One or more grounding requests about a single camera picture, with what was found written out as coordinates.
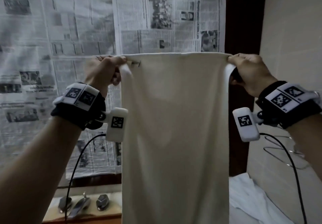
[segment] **person's left hand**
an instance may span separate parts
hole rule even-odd
[[[107,86],[118,85],[121,81],[119,66],[126,63],[124,56],[93,56],[85,64],[85,83],[107,96]]]

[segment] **wrist-mounted device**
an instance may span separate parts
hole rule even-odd
[[[243,142],[260,138],[256,124],[280,125],[286,129],[308,116],[322,112],[317,92],[285,81],[277,81],[265,88],[255,103],[262,111],[252,113],[249,108],[243,107],[232,112]]]
[[[98,129],[108,124],[106,140],[122,142],[128,110],[114,108],[106,112],[105,99],[97,90],[84,83],[73,83],[62,96],[53,101],[55,109],[51,116],[60,116],[79,126],[82,130]]]

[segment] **newspaper sheet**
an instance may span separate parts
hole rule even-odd
[[[49,121],[52,101],[83,81],[92,55],[224,52],[225,0],[0,0],[0,170]],[[121,87],[109,87],[107,110],[121,107]],[[66,179],[84,145],[84,130]],[[99,137],[74,177],[121,173],[120,143]]]

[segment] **wire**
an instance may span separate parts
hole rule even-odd
[[[76,171],[76,168],[77,168],[77,165],[78,165],[78,162],[82,156],[82,154],[84,153],[86,147],[90,144],[90,142],[92,142],[95,138],[97,137],[103,137],[105,136],[106,134],[103,133],[103,134],[99,134],[99,135],[96,135],[95,137],[93,137],[90,141],[87,142],[87,144],[84,146],[84,148],[82,149],[82,151],[80,152],[80,155],[77,159],[77,162],[76,162],[76,165],[74,167],[74,170],[73,170],[73,173],[71,175],[71,178],[70,178],[70,181],[69,181],[69,185],[68,185],[68,190],[67,190],[67,195],[66,195],[66,205],[65,205],[65,223],[67,223],[67,202],[68,202],[68,195],[69,195],[69,190],[70,190],[70,186],[71,186],[71,183],[73,181],[73,177],[74,177],[74,174],[75,174],[75,171]]]
[[[285,148],[285,146],[276,137],[274,137],[274,136],[272,136],[270,134],[267,134],[267,133],[260,133],[260,135],[265,135],[265,136],[271,137],[274,140],[276,140],[282,146],[282,148],[285,150],[289,160],[291,161],[292,166],[293,166],[293,170],[294,170],[294,174],[295,174],[296,185],[298,187],[298,193],[299,193],[299,199],[300,199],[300,205],[301,205],[301,210],[302,210],[302,214],[303,214],[304,224],[307,224],[308,222],[306,220],[306,214],[305,214],[304,205],[303,205],[303,199],[302,199],[302,194],[301,194],[301,188],[300,188],[300,181],[299,181],[299,177],[298,177],[298,172],[296,171],[296,167],[295,167],[295,164],[294,164],[294,162],[292,160],[291,155],[289,154],[289,152]]]

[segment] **person's right hand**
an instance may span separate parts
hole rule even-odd
[[[231,84],[243,86],[251,96],[258,98],[266,87],[277,81],[259,55],[239,53],[228,57],[228,62],[237,67],[243,79],[242,82],[233,79]]]

